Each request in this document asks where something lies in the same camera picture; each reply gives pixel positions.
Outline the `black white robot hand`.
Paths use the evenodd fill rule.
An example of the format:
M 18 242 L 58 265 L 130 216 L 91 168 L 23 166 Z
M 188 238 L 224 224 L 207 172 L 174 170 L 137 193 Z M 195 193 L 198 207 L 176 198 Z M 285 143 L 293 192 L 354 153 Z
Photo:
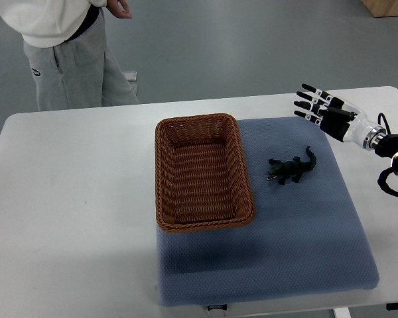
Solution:
M 302 84 L 306 92 L 298 91 L 300 101 L 296 116 L 317 125 L 328 136 L 340 142 L 353 142 L 365 150 L 373 150 L 387 130 L 368 120 L 360 108 L 327 91 Z

